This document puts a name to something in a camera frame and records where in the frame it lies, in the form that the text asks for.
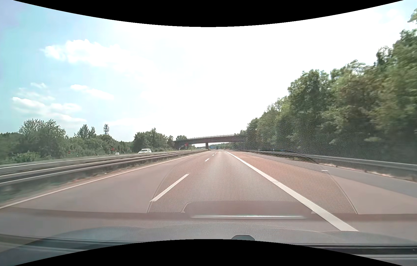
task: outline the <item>white car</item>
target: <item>white car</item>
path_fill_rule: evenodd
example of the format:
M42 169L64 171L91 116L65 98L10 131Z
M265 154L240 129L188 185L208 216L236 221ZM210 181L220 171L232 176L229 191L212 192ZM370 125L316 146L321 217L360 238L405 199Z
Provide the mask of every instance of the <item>white car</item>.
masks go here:
M151 149L142 149L138 153L150 153L152 152Z

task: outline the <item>cell tower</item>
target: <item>cell tower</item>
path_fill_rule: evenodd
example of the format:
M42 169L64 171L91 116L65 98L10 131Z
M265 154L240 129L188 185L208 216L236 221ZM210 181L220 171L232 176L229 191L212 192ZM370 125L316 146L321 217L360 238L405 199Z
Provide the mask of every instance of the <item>cell tower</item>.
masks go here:
M105 132L105 135L108 135L108 131L110 131L110 128L108 127L108 124L105 124L103 127L103 132Z

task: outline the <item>solid white line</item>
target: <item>solid white line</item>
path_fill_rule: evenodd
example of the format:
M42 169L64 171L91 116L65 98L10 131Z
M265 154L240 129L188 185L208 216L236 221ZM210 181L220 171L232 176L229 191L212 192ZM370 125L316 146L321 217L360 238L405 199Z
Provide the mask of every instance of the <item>solid white line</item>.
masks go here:
M267 175L264 172L260 171L256 167L248 164L247 162L241 160L240 158L236 157L235 155L233 155L233 154L231 154L231 153L229 153L227 151L226 151L226 153L228 153L231 156L235 157L236 159L240 160L242 163L246 164L247 166L249 166L254 171L258 172L260 175L264 176L267 180L269 180L273 184L277 185L283 191L286 191L289 195L291 195L292 197L294 197L300 203L304 204L307 208L311 209L313 212L315 212L320 217L322 217L323 219L325 219L325 221L329 222L331 225L333 225L336 228L338 228L338 230L340 230L340 231L354 231L354 232L358 232L358 230L356 230L351 225L349 225L346 222L340 220L335 215L332 215L331 213L327 212L325 209L323 209L322 207L320 207L317 204L313 203L312 201L310 201L309 199L305 198L304 196L300 195L299 193L295 192L294 190L290 189L285 184L280 183L276 179L270 177L269 175Z
M33 200L33 199L37 199L37 198L40 198L40 197L44 197L44 196L47 196L47 195L51 195L51 194L54 194L54 193L57 193L57 192L61 192L61 191L64 191L64 190L68 190L68 189L71 189L71 188L74 188L74 187L77 187L77 186L81 186L81 185L84 185L84 184L89 184L89 183L92 183L92 182L95 182L95 181L100 181L100 180L103 180L103 179L106 179L106 178L112 178L114 176L119 176L119 175L126 174L126 173L129 173L129 172L133 172L133 171L136 171L136 170L144 169L144 168L151 167L151 166L156 166L156 165L163 164L163 163L167 163L167 162L170 162L170 161L180 160L180 159L187 158L187 157L194 156L194 155L198 155L198 154L200 154L200 153L196 153L196 154L192 154L192 155L188 155L188 156L184 156L184 157L180 157L180 158L176 158L176 159L168 160L168 161L164 161L164 162L159 162L159 163L152 164L152 165L143 166L143 167L140 167L140 168L136 168L136 169L132 169L132 170L129 170L129 171L125 171L123 173L111 175L111 176L104 177L104 178L98 178L98 179L95 179L95 180L92 180L92 181L88 181L88 182L85 182L85 183L82 183L82 184L76 184L76 185L73 185L73 186L70 186L70 187L66 187L66 188L63 188L63 189L60 189L60 190L52 191L52 192L49 192L49 193L46 193L46 194L43 194L43 195L39 195L39 196L35 196L35 197L32 197L32 198L24 199L24 200L21 200L21 201L18 201L18 202L13 202L13 203L10 203L10 204L1 206L0 209L4 209L4 208L7 208L7 207L16 205L16 204L20 204L20 203L27 202L27 201L30 201L30 200Z
M177 180L176 182L174 182L174 184L171 184L168 188L166 188L164 191L162 191L161 193L159 193L158 196L154 197L152 200L150 200L151 202L155 202L156 200L160 199L162 196L164 196L164 194L166 194L171 188L175 187L175 185L177 185L179 182L182 181L182 179L186 178L188 176L188 174L185 174L183 177L179 178L179 180Z

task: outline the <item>highway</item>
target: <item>highway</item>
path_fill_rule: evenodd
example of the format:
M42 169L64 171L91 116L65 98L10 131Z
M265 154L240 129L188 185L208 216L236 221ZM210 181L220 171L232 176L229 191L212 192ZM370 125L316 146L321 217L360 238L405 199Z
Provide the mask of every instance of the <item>highway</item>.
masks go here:
M21 236L47 237L101 226L194 223L124 214L190 209L214 215L215 208L215 215L255 209L259 215L306 217L239 220L256 226L359 231L417 241L416 183L240 151L210 150L120 170L6 204L0 209L0 233Z

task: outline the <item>sky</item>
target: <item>sky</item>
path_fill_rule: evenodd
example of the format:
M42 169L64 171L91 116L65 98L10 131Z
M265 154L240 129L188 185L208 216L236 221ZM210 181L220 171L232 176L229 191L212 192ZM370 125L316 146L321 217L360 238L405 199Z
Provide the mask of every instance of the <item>sky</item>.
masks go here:
M113 21L0 0L0 132L54 119L118 141L233 134L288 94L302 71L373 64L417 0L310 20L247 27Z

